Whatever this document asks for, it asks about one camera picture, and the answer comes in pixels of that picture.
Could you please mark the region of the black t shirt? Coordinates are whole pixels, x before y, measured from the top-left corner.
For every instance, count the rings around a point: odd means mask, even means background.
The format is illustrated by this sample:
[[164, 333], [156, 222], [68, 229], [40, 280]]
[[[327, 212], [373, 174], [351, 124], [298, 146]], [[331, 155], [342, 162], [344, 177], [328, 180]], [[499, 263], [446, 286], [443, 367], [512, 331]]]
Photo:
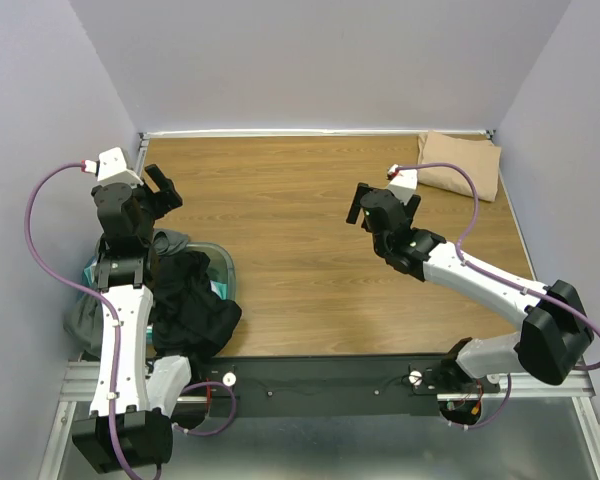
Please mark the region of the black t shirt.
[[196, 251], [160, 258], [149, 317], [158, 355], [207, 361], [231, 340], [242, 309], [212, 290], [209, 265], [208, 255]]

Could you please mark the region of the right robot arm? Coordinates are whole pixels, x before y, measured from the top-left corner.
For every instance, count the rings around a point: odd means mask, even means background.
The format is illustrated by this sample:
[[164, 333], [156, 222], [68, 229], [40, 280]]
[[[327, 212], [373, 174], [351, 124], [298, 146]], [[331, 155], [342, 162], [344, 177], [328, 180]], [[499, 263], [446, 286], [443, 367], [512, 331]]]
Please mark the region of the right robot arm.
[[372, 236], [377, 256], [421, 282], [447, 287], [491, 311], [515, 332], [458, 341], [417, 385], [460, 392], [493, 374], [527, 373], [558, 386], [575, 369], [594, 333], [583, 320], [577, 290], [562, 280], [547, 286], [480, 261], [443, 236], [412, 225], [420, 203], [360, 183], [346, 218]]

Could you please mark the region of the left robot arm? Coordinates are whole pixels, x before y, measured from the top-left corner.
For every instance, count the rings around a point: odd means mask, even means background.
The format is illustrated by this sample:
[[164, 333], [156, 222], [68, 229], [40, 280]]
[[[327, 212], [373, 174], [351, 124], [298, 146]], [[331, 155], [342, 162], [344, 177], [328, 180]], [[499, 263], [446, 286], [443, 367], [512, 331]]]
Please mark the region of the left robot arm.
[[177, 399], [194, 393], [202, 380], [200, 368], [181, 355], [146, 368], [158, 267], [154, 223], [182, 200], [156, 166], [148, 172], [157, 192], [118, 158], [84, 168], [97, 177], [92, 197], [103, 229], [96, 262], [103, 331], [89, 416], [76, 423], [73, 441], [97, 472], [122, 470], [135, 479], [137, 468], [169, 462]]

